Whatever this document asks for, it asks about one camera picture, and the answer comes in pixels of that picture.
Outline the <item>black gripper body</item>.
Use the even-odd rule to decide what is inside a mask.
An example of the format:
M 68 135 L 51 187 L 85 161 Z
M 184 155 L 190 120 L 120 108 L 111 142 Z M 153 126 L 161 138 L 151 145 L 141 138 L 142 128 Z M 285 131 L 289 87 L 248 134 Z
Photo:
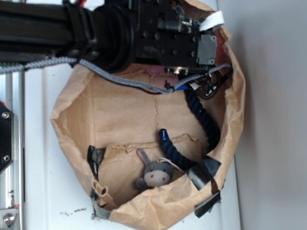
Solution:
M 134 62 L 182 75 L 207 72 L 215 64 L 217 36 L 202 28 L 205 22 L 187 16 L 176 1 L 141 0 Z

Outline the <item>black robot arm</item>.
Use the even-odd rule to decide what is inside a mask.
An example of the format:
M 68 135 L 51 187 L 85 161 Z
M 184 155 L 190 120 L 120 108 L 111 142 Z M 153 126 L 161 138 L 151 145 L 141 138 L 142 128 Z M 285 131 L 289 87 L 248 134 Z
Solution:
M 85 59 L 110 73 L 130 64 L 200 73 L 215 63 L 217 37 L 170 0 L 107 0 L 91 11 L 62 5 L 0 3 L 0 60 Z

